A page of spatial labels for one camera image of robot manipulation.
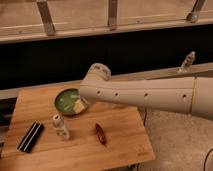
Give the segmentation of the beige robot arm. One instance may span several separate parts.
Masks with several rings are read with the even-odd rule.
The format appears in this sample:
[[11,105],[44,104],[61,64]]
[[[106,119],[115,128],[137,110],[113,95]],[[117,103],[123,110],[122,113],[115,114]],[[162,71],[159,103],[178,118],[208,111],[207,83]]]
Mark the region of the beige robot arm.
[[213,120],[213,78],[111,81],[110,77],[106,65],[94,63],[80,84],[80,96],[87,101],[142,106]]

